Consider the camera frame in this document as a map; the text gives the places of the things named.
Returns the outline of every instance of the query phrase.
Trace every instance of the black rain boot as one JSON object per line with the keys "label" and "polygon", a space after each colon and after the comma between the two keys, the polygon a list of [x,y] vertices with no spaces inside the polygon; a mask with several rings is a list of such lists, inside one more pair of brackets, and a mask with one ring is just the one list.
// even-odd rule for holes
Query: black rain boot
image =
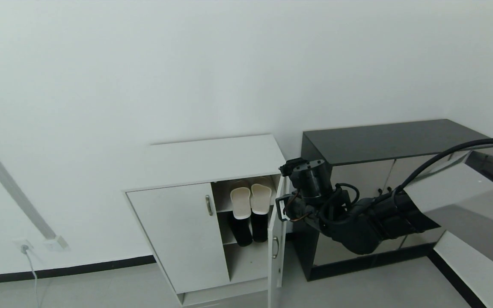
{"label": "black rain boot", "polygon": [[267,241],[267,214],[250,215],[250,223],[252,224],[252,239],[257,243]]}
{"label": "black rain boot", "polygon": [[248,246],[252,243],[252,235],[250,234],[250,229],[248,228],[248,218],[237,219],[230,212],[227,218],[229,223],[229,228],[237,240],[237,244],[241,247]]}

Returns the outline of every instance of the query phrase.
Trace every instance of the open cabinet door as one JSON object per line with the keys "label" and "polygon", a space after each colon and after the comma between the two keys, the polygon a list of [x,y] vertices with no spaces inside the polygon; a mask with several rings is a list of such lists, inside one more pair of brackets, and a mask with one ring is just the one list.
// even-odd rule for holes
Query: open cabinet door
{"label": "open cabinet door", "polygon": [[[286,178],[281,178],[277,189],[277,197],[281,197],[285,193]],[[270,217],[270,226],[268,227],[268,242],[269,242],[269,275],[267,281],[269,283],[268,308],[278,308],[280,300],[280,290],[282,285],[282,265],[284,261],[284,239],[286,233],[286,223],[279,220],[277,214],[279,205],[273,207]]]}

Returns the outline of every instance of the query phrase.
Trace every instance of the electric outlet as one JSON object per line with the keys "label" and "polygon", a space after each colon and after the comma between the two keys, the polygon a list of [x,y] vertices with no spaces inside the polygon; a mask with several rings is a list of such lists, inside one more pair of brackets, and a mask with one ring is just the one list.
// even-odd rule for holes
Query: electric outlet
{"label": "electric outlet", "polygon": [[16,238],[12,240],[12,242],[20,252],[22,252],[22,245],[26,245],[28,250],[33,250],[32,244],[30,244],[30,242],[28,242],[25,238]]}

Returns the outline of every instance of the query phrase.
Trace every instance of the white cabinet top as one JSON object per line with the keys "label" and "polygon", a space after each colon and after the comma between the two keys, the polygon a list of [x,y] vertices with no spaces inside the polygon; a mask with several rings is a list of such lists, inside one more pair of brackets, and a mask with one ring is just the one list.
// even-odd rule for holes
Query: white cabinet top
{"label": "white cabinet top", "polygon": [[153,145],[139,189],[279,174],[284,163],[273,135]]}

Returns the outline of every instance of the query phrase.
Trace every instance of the white slipper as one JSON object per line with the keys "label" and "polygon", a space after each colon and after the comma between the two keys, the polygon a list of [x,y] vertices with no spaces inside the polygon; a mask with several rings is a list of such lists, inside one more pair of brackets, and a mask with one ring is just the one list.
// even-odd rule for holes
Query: white slipper
{"label": "white slipper", "polygon": [[237,219],[247,219],[250,217],[250,189],[246,181],[237,181],[231,185],[231,204],[233,216]]}
{"label": "white slipper", "polygon": [[268,177],[258,177],[254,179],[254,184],[250,187],[252,199],[250,206],[252,212],[258,215],[267,214],[270,211],[271,194],[273,192],[273,182]]}

